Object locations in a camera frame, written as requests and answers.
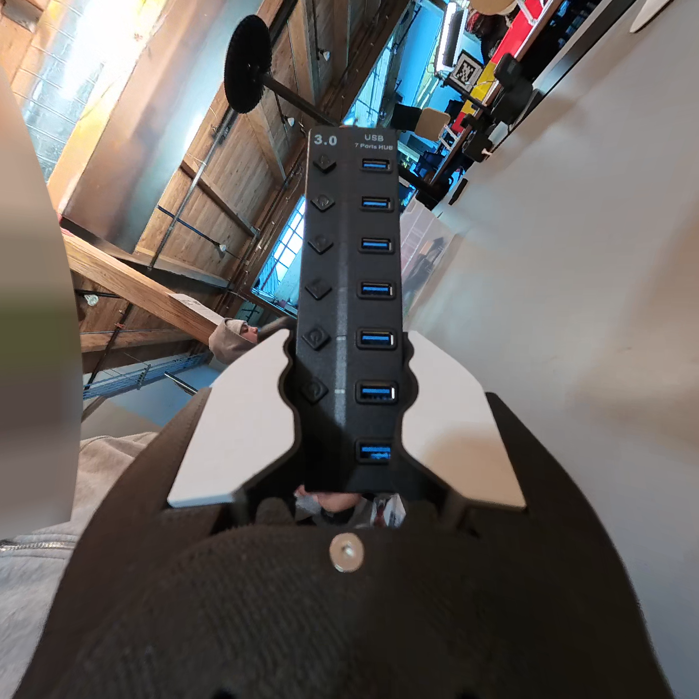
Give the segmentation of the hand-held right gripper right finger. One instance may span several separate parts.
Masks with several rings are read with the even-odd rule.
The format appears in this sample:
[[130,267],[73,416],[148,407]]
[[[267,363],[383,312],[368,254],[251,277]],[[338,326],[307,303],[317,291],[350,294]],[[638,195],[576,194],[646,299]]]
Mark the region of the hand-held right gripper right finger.
[[416,331],[407,367],[416,397],[403,414],[407,455],[468,503],[522,511],[526,500],[485,390],[456,359]]

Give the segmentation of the LED panel light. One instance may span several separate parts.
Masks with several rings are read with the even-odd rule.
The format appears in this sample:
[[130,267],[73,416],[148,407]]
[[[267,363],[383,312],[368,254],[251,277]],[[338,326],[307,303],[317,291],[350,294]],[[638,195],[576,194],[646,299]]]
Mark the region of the LED panel light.
[[456,64],[466,30],[468,9],[457,1],[450,1],[444,13],[440,41],[435,54],[435,72],[449,72]]

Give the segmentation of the fiducial marker sign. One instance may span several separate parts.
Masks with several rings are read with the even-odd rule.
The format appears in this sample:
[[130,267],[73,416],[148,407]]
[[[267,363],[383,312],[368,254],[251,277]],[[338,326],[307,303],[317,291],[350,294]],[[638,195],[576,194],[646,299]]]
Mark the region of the fiducial marker sign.
[[479,82],[483,70],[484,66],[478,59],[461,50],[448,78],[456,90],[470,92]]

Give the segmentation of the white document stand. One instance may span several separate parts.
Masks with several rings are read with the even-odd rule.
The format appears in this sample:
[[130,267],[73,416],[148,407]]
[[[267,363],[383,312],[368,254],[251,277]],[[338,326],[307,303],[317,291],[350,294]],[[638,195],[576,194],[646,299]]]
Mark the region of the white document stand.
[[643,1],[640,10],[635,15],[631,27],[629,29],[630,33],[638,33],[645,26],[654,20],[654,18],[661,13],[667,5],[673,1]]

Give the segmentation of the clear plastic bin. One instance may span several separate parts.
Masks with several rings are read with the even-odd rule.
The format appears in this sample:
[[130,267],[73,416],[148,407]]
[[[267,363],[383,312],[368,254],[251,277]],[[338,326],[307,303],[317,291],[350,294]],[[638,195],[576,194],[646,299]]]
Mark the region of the clear plastic bin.
[[453,237],[450,228],[416,198],[401,213],[400,263],[404,322]]

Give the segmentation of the black USB hub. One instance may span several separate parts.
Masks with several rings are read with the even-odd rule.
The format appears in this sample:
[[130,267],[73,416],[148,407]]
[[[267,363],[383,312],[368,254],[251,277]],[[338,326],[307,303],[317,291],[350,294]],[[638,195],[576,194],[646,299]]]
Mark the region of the black USB hub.
[[392,130],[310,134],[293,366],[308,491],[394,488],[405,394],[396,154]]

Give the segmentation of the black charging dock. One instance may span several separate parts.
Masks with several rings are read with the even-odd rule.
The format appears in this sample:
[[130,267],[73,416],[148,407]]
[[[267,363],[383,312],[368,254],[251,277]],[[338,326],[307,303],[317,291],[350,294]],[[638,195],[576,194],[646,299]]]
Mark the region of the black charging dock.
[[490,157],[494,147],[490,135],[492,135],[494,128],[494,125],[483,129],[472,127],[462,147],[463,154],[475,163],[481,163],[487,157]]
[[545,95],[535,89],[531,81],[524,76],[522,65],[510,53],[501,57],[495,67],[494,77],[501,86],[501,91],[492,104],[493,125],[516,125],[545,98]]

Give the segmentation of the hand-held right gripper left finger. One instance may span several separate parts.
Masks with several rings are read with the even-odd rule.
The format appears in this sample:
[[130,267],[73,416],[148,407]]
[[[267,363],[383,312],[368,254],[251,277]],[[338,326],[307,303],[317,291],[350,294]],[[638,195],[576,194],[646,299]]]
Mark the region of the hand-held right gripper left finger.
[[214,380],[167,498],[174,509],[239,504],[245,490],[299,445],[283,396],[290,330],[246,352]]

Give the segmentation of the grey desk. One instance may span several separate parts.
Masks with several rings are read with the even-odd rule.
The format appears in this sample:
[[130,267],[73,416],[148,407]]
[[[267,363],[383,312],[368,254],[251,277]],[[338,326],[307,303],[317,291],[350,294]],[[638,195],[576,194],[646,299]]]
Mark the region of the grey desk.
[[698,2],[643,6],[470,171],[410,320],[580,487],[697,698]]

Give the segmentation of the black round ceiling fixture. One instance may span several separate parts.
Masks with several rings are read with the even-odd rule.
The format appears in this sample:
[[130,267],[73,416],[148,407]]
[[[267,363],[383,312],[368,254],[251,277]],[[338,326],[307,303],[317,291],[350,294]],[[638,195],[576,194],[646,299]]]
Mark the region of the black round ceiling fixture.
[[224,93],[231,109],[243,115],[253,111],[269,89],[316,122],[329,127],[340,123],[320,112],[301,96],[276,81],[271,73],[270,31],[257,15],[247,15],[236,27],[224,63]]

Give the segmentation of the wooden ceiling beam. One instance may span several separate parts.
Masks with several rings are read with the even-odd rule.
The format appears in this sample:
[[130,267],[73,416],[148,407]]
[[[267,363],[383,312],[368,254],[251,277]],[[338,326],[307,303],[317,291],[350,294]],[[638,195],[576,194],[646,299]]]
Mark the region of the wooden ceiling beam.
[[192,306],[176,298],[165,286],[137,272],[106,252],[62,231],[68,265],[73,272],[83,275],[127,302],[170,323],[179,331],[208,344],[217,324],[205,318]]

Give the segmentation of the red storage box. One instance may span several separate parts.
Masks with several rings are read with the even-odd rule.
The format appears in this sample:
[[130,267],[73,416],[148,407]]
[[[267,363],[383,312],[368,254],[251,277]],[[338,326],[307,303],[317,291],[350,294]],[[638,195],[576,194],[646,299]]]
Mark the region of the red storage box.
[[522,11],[517,14],[490,61],[493,67],[497,66],[504,54],[511,54],[521,61],[552,19],[561,2],[525,1],[524,5],[529,14]]

